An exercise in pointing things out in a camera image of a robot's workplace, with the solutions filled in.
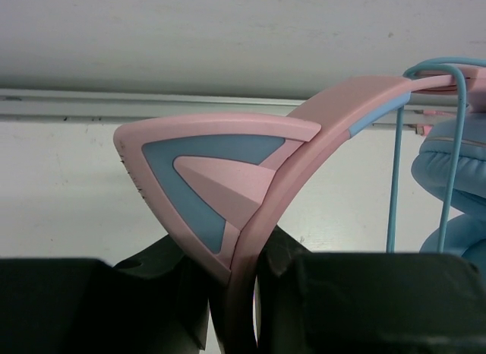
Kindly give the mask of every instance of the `metal rail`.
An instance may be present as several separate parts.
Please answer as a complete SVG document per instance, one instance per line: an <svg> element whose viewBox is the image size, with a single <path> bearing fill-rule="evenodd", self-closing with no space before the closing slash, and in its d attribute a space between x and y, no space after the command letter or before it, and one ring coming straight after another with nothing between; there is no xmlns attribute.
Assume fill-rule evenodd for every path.
<svg viewBox="0 0 486 354"><path fill-rule="evenodd" d="M287 115L303 102L217 96L0 89L0 121L124 123L202 112ZM446 115L434 115L431 111L445 112ZM454 112L454 106L411 104L406 107L404 121L408 129L417 131L422 125L434 125L450 117L447 113ZM396 112L391 112L372 127L395 128L395 120Z"/></svg>

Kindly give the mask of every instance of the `blue cable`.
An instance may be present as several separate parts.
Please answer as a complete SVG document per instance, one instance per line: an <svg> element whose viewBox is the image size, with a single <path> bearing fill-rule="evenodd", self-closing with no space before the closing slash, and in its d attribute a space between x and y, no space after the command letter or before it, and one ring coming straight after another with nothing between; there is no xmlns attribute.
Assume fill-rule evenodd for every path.
<svg viewBox="0 0 486 354"><path fill-rule="evenodd" d="M439 252L443 252L443 247L446 239L447 220L449 218L450 203L453 195L454 180L456 177L457 163L459 160L459 152L462 141L465 110L467 107L467 88L465 84L464 74L462 74L462 72L457 67L443 63L477 65L481 67L486 67L486 61L481 59L435 58L418 63L415 67L408 69L403 75L404 77L414 79L416 78L415 74L419 71L443 71L445 73L451 74L456 79L457 83L459 105L457 109L456 130L453 140L453 152L451 154L451 166L447 179L446 192L442 204L442 213L440 215L439 242L437 244L437 250ZM392 188L390 195L390 210L388 215L387 252L393 252L395 248L397 209L396 205L398 201L399 158L403 131L403 112L403 107L398 109L396 117L395 154L393 157Z"/></svg>
<svg viewBox="0 0 486 354"><path fill-rule="evenodd" d="M456 65L461 64L461 65L472 65L477 67L486 67L486 60L477 59L477 58L464 58L461 56L448 56L448 57L432 58L432 59L424 60L423 62L418 63L416 66L427 65L427 64L456 64Z"/></svg>

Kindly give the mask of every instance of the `blue accent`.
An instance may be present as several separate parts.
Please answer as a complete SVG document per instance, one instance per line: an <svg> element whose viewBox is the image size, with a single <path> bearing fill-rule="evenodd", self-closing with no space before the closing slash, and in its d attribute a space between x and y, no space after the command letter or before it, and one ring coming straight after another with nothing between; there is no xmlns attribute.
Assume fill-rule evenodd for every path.
<svg viewBox="0 0 486 354"><path fill-rule="evenodd" d="M410 100L411 93L405 93L400 97L397 97L391 101L388 101L384 105L378 107L374 111L368 113L365 117L360 119L354 125L349 128L349 133L351 137L354 137L357 133L362 131L363 129L367 128L373 122L377 121L379 118L385 116L388 112L393 111L394 109L398 109L399 107L404 106Z"/></svg>
<svg viewBox="0 0 486 354"><path fill-rule="evenodd" d="M207 135L155 141L143 145L147 162L174 208L213 252L221 250L226 221L202 200L175 171L178 156L205 156L260 164L285 138L264 135Z"/></svg>

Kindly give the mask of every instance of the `ear cushion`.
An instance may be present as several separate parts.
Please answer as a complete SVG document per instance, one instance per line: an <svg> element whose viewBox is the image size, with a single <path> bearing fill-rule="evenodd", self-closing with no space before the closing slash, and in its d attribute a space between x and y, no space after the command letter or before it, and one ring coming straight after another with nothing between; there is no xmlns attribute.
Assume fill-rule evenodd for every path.
<svg viewBox="0 0 486 354"><path fill-rule="evenodd" d="M436 252L438 241L437 229L425 240L420 252ZM486 222L468 215L461 215L449 221L444 251L465 258L480 272L486 273Z"/></svg>
<svg viewBox="0 0 486 354"><path fill-rule="evenodd" d="M447 185L455 127L455 119L435 125L412 164L417 183L441 200ZM451 205L486 221L486 115L472 113L465 118Z"/></svg>
<svg viewBox="0 0 486 354"><path fill-rule="evenodd" d="M486 239L486 222L468 215L453 218L447 223L444 251L462 257L467 250ZM437 252L439 229L435 230L422 245L421 253Z"/></svg>

